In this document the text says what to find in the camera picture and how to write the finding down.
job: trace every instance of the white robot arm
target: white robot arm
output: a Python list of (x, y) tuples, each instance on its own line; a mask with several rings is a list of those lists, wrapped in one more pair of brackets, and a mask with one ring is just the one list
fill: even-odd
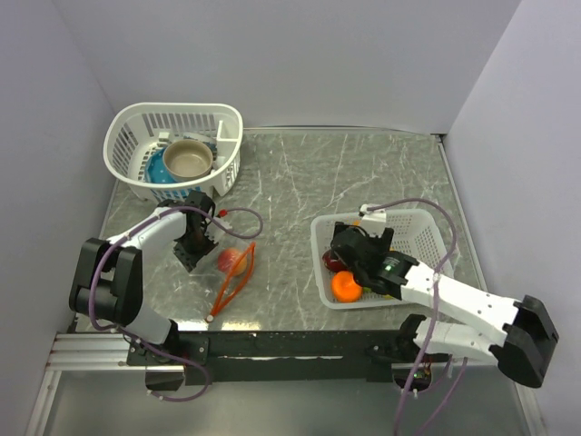
[[(180, 206), (195, 207), (212, 216), (220, 226), (209, 226), (196, 212), (167, 213)], [(175, 322), (161, 316), (143, 300), (143, 263), (150, 263), (168, 243), (177, 242), (173, 252), (186, 270), (191, 271), (223, 237), (220, 227), (230, 228), (225, 221), (213, 217), (214, 212), (215, 204), (210, 197), (193, 192), (184, 203), (160, 203), (150, 216), (124, 233), (107, 240), (88, 240), (79, 256), (69, 306), (80, 313), (89, 312), (89, 293), (97, 263), (109, 247), (127, 238), (103, 268), (94, 300), (96, 317), (123, 326), (148, 343), (169, 346), (169, 342), (177, 341)], [(113, 278), (107, 275), (112, 269), (115, 270)]]
[[(386, 214), (361, 206), (359, 231), (338, 228), (331, 250), (353, 272), (355, 281), (373, 292), (404, 302), (432, 307), (435, 272), (425, 263), (389, 250), (393, 230)], [(461, 322), (436, 322), (426, 353), (445, 353), (495, 363), (512, 380), (539, 387), (558, 342), (544, 304), (526, 296), (522, 302), (480, 291), (447, 276), (439, 276), (438, 312)], [(414, 343), (428, 335), (430, 319), (419, 322)]]

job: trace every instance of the orange handle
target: orange handle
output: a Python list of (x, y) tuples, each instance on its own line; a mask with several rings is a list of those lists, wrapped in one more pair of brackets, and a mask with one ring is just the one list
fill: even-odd
[[(216, 297), (216, 301), (214, 302), (212, 310), (210, 311), (211, 316), (215, 317), (218, 313), (220, 313), (220, 311), (224, 307), (226, 307), (226, 304), (228, 304), (231, 301), (231, 299), (234, 298), (236, 296), (236, 294), (241, 291), (241, 289), (246, 285), (248, 280), (251, 278), (252, 272), (254, 271), (254, 247), (255, 246), (256, 246), (256, 243), (251, 243), (249, 245), (249, 247), (246, 250), (244, 250), (244, 253), (242, 253), (241, 256), (232, 265), (231, 269), (228, 271), (228, 274), (226, 274), (226, 280), (222, 284), (222, 287), (220, 288), (220, 292), (218, 293), (218, 296)], [(226, 297), (226, 299), (224, 301), (222, 301), (222, 297), (224, 296), (226, 289), (228, 289), (228, 285), (230, 284), (232, 277), (234, 277), (234, 271), (236, 271), (236, 268), (238, 268), (238, 265), (240, 264), (240, 262), (242, 262), (242, 259), (244, 259), (248, 254), (251, 257), (251, 264), (246, 269), (246, 274), (244, 274), (244, 277), (242, 277), (240, 282), (236, 285), (236, 287), (234, 288), (234, 291), (232, 291), (232, 293), (230, 295), (228, 295), (228, 297)]]

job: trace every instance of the gray marble surface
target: gray marble surface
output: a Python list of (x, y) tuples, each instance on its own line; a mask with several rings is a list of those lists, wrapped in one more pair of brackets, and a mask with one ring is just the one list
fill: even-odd
[[(256, 239), (256, 267), (248, 285), (211, 324), (209, 313), (219, 283), (197, 269), (188, 274), (168, 245), (158, 260), (144, 265), (144, 298), (182, 330), (354, 330), (398, 328), (410, 313), (429, 314), (413, 304), (336, 311), (320, 301), (310, 254), (310, 222), (316, 216), (353, 212), (362, 203), (387, 203), (406, 197), (435, 201), (453, 216), (459, 232), (452, 258), (457, 280), (478, 287), (439, 145), (433, 136), (361, 131), (263, 131), (245, 134), (241, 171), (231, 191), (215, 198), (219, 208), (247, 206), (264, 217)], [(103, 231), (124, 232), (154, 208), (119, 183)], [(421, 207), (416, 203), (401, 207)], [(429, 209), (444, 241), (450, 231)], [(232, 213), (234, 229), (250, 233), (255, 218)], [(77, 331), (90, 331), (80, 317)]]

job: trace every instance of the white basket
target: white basket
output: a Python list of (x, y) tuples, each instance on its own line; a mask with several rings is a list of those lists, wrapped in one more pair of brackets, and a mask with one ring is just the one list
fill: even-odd
[[(144, 180), (147, 161), (160, 148), (159, 133), (170, 141), (195, 133), (216, 139), (217, 157), (207, 176), (190, 182), (157, 184)], [(105, 136), (103, 158), (109, 171), (140, 198), (184, 200), (192, 190), (225, 195), (240, 168), (242, 117), (226, 104), (139, 103), (123, 109)]]
[[(391, 246), (394, 250), (409, 254), (434, 268), (446, 254), (442, 235), (434, 217), (422, 209), (386, 210), (387, 226), (394, 230)], [(325, 268), (322, 255), (330, 248), (335, 222), (353, 224), (360, 220), (358, 213), (338, 213), (315, 218), (310, 225), (310, 244), (315, 271), (315, 282), (319, 287), (320, 299), (331, 309), (364, 309), (368, 307), (405, 304), (400, 300), (385, 298), (374, 292), (365, 292), (356, 302), (338, 302), (330, 288), (334, 275)], [(453, 278), (452, 266), (444, 264), (443, 273)]]

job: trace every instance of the red object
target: red object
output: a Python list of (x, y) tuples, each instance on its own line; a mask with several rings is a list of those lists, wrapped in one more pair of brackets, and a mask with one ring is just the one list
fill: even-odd
[(246, 270), (246, 256), (242, 256), (242, 252), (235, 248), (227, 248), (218, 256), (218, 269), (223, 273), (228, 273), (231, 270), (232, 275), (240, 275)]
[(326, 251), (323, 254), (323, 263), (325, 263), (325, 268), (327, 268), (332, 273), (339, 273), (341, 271), (347, 271), (347, 266), (345, 263), (340, 261), (331, 250)]
[(226, 304), (228, 304), (232, 300), (232, 298), (234, 298), (236, 296), (236, 294), (238, 294), (238, 292), (241, 291), (241, 289), (244, 287), (244, 285), (246, 285), (248, 280), (251, 278), (252, 272), (254, 271), (254, 247), (255, 246), (256, 246), (256, 243), (251, 243), (250, 246), (246, 250), (244, 250), (244, 253), (242, 253), (244, 256), (239, 257), (238, 261), (236, 261), (236, 263), (233, 265), (233, 269), (235, 270), (238, 267), (239, 263), (242, 262), (242, 259), (245, 260), (246, 257), (250, 257), (250, 262), (249, 262), (248, 268), (246, 269), (246, 273), (244, 274), (243, 277), (240, 278), (238, 284), (236, 285), (234, 290), (231, 292), (231, 294), (228, 295), (224, 300), (222, 300), (222, 297), (224, 296), (224, 293), (226, 292), (226, 289), (228, 288), (228, 285), (230, 284), (230, 281), (233, 278), (231, 271), (226, 275), (226, 280), (222, 284), (220, 292), (218, 293), (218, 296), (216, 297), (216, 301), (214, 302), (214, 305), (212, 306), (212, 310), (210, 311), (210, 315), (208, 315), (206, 317), (207, 322), (210, 322), (211, 320), (213, 320), (214, 317), (218, 313), (220, 313), (220, 311), (224, 307), (226, 307)]

